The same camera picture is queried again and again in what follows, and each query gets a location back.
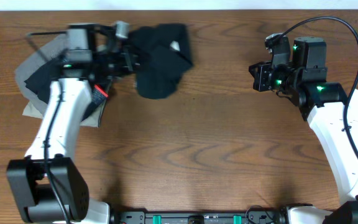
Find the tabletop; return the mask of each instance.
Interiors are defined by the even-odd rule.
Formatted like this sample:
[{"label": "tabletop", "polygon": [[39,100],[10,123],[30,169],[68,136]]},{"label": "tabletop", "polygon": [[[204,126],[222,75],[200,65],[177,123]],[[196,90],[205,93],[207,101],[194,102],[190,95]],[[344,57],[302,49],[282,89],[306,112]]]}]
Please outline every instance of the tabletop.
[{"label": "tabletop", "polygon": [[[300,112],[272,92],[252,89],[248,66],[270,60],[266,36],[314,16],[338,16],[358,31],[358,11],[45,11],[0,12],[0,223],[22,222],[6,179],[23,158],[41,120],[27,104],[14,70],[33,50],[28,32],[62,30],[73,22],[140,26],[184,23],[194,67],[164,100],[142,98],[134,76],[114,85],[99,128],[81,127],[75,162],[91,197],[116,208],[149,211],[246,210],[312,203],[339,206],[324,151]],[[334,21],[291,32],[327,43],[328,81],[348,92],[357,71],[352,34]],[[39,37],[40,45],[52,37]]]}]

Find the white wall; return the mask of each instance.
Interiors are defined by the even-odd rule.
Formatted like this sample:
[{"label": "white wall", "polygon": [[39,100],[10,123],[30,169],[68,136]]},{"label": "white wall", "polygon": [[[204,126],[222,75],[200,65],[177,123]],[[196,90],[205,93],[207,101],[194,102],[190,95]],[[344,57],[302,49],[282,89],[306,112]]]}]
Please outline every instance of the white wall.
[{"label": "white wall", "polygon": [[0,11],[114,9],[358,9],[358,0],[0,0]]}]

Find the red object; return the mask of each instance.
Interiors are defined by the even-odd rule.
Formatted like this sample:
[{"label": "red object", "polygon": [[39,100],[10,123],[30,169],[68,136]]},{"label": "red object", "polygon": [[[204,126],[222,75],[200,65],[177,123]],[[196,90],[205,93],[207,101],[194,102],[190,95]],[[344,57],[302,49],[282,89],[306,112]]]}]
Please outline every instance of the red object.
[{"label": "red object", "polygon": [[94,87],[105,97],[109,97],[109,95],[99,85],[95,85]]}]

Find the green tape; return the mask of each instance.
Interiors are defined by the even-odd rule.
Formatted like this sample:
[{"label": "green tape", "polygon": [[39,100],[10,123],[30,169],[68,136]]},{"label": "green tape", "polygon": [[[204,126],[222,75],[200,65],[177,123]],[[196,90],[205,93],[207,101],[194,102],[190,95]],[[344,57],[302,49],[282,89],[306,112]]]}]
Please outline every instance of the green tape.
[{"label": "green tape", "polygon": [[233,216],[234,224],[241,224],[241,216],[240,215],[234,215]]},{"label": "green tape", "polygon": [[161,224],[161,215],[154,215],[153,216],[153,224]]}]

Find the wire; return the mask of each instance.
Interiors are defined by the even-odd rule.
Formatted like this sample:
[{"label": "wire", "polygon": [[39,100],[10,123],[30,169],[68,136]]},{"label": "wire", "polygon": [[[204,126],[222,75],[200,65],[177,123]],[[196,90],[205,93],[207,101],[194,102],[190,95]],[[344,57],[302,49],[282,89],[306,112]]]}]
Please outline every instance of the wire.
[{"label": "wire", "polygon": [[33,35],[54,35],[54,34],[66,34],[65,31],[56,31],[56,32],[34,32],[34,33],[28,33],[25,36],[25,39],[27,41],[27,43],[42,57],[42,59],[45,62],[48,62],[49,59],[47,58],[47,56],[42,53],[42,51],[39,49],[39,47],[34,43],[34,41],[32,41],[31,37]]},{"label": "wire", "polygon": [[[354,38],[356,38],[357,47],[358,47],[358,34],[357,34],[356,30],[349,23],[347,23],[346,21],[344,21],[344,20],[342,20],[340,18],[337,18],[337,17],[333,17],[333,16],[319,16],[319,17],[314,17],[314,18],[310,18],[310,19],[307,19],[305,21],[299,22],[296,25],[294,25],[293,27],[289,28],[284,33],[276,36],[276,38],[273,38],[273,40],[271,40],[271,43],[269,43],[269,44],[276,43],[283,36],[285,36],[287,33],[291,32],[293,29],[297,28],[298,26],[306,24],[307,22],[317,21],[317,20],[321,20],[321,19],[334,20],[334,21],[338,21],[338,22],[344,24],[352,32]],[[349,96],[347,97],[347,101],[345,103],[345,108],[343,110],[343,123],[344,123],[344,129],[345,129],[347,138],[349,139],[349,142],[350,142],[350,144],[352,146],[354,154],[356,155],[356,158],[358,160],[358,150],[357,150],[356,144],[354,143],[353,138],[352,138],[352,134],[351,134],[351,130],[350,130],[351,127],[347,123],[347,111],[349,109],[349,105],[350,105],[354,90],[356,90],[357,83],[358,83],[358,69],[357,69],[356,78],[354,79],[354,83],[352,85],[352,88],[351,88],[351,91],[349,93]]]},{"label": "wire", "polygon": [[249,219],[249,217],[248,217],[248,211],[249,211],[251,208],[255,208],[255,207],[261,208],[261,209],[266,213],[266,215],[268,216],[268,218],[271,219],[272,222],[270,222],[270,223],[274,223],[274,219],[267,213],[266,209],[265,209],[264,207],[260,206],[260,205],[251,205],[251,206],[247,209],[247,211],[246,211],[246,218],[248,219],[248,222],[250,222],[251,224],[256,224],[256,223],[254,223],[253,221],[251,221],[251,220]]},{"label": "wire", "polygon": [[50,145],[49,145],[49,136],[50,136],[50,133],[52,131],[53,123],[55,122],[55,118],[56,118],[57,112],[59,110],[60,104],[63,101],[63,87],[62,87],[62,84],[60,82],[59,82],[59,85],[60,85],[59,101],[57,103],[55,112],[53,113],[53,116],[52,116],[52,118],[50,120],[47,135],[45,136],[45,141],[44,141],[44,167],[45,167],[45,171],[47,173],[47,177],[48,177],[50,186],[52,188],[53,194],[55,195],[55,198],[56,198],[56,200],[57,200],[57,202],[59,204],[59,207],[63,212],[63,216],[65,217],[66,224],[70,224],[71,223],[70,222],[70,217],[68,215],[68,212],[65,209],[65,206],[63,204],[63,200],[62,200],[62,198],[60,197],[60,195],[59,195],[59,193],[57,191],[55,181],[54,181],[54,176],[53,176],[52,172],[50,171],[50,166],[48,164],[48,157],[49,157],[48,156],[48,148],[50,147]]}]

